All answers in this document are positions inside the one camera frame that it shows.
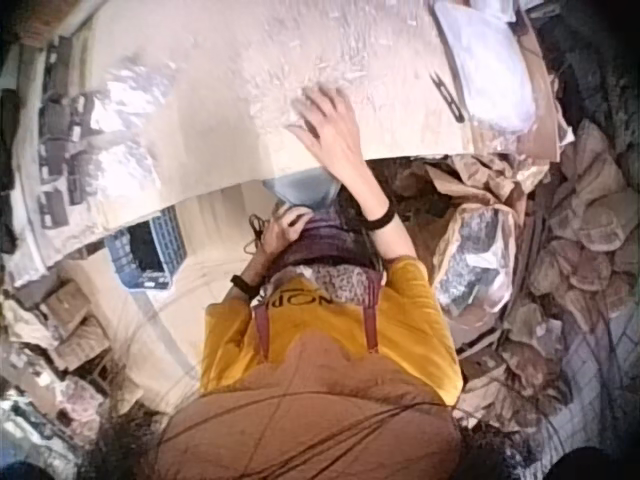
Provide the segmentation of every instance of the plastic bag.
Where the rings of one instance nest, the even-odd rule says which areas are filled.
[[[509,27],[448,2],[436,3],[434,10],[453,52],[469,113],[504,132],[529,130],[536,116],[531,79]]]

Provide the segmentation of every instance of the black wristband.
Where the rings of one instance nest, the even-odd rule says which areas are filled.
[[[393,208],[391,201],[389,201],[389,208],[387,209],[386,212],[384,212],[384,215],[382,215],[377,220],[365,219],[364,228],[365,230],[368,230],[370,232],[373,232],[375,230],[380,230],[381,228],[384,228],[387,225],[389,225],[393,221],[395,216],[396,216],[396,209]]]
[[[234,287],[249,297],[249,300],[253,300],[260,295],[260,286],[258,285],[254,287],[253,285],[249,285],[240,275],[234,275],[231,277],[231,283]]]

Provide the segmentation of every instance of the left hand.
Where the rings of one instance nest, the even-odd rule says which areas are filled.
[[[264,230],[259,246],[267,257],[277,257],[300,236],[300,232],[313,217],[313,211],[307,207],[289,208],[282,206],[273,214]]]

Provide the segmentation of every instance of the right hand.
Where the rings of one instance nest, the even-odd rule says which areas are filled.
[[[295,242],[302,229],[313,217],[313,211],[307,207],[283,205],[274,212],[260,239],[258,252],[270,260],[277,257],[289,244]]]
[[[366,164],[349,98],[342,90],[327,87],[305,88],[304,96],[305,100],[294,100],[293,107],[314,134],[299,126],[287,129],[342,183],[357,180]]]

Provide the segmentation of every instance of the cloth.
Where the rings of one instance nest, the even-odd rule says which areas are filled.
[[[459,455],[451,410],[432,388],[389,358],[353,361],[307,331],[281,365],[180,409],[149,462],[159,477],[185,480],[444,480]]]
[[[292,278],[271,294],[267,305],[270,363],[282,364],[291,344],[305,332],[325,333],[354,360],[368,354],[362,309],[336,302],[305,278]],[[422,263],[409,257],[393,262],[377,317],[380,355],[432,387],[445,405],[455,404],[462,389],[460,366]],[[245,302],[210,305],[205,328],[203,393],[234,384],[262,362]]]
[[[300,237],[273,262],[267,277],[287,267],[320,263],[375,269],[365,236],[347,230],[333,209],[314,212]]]

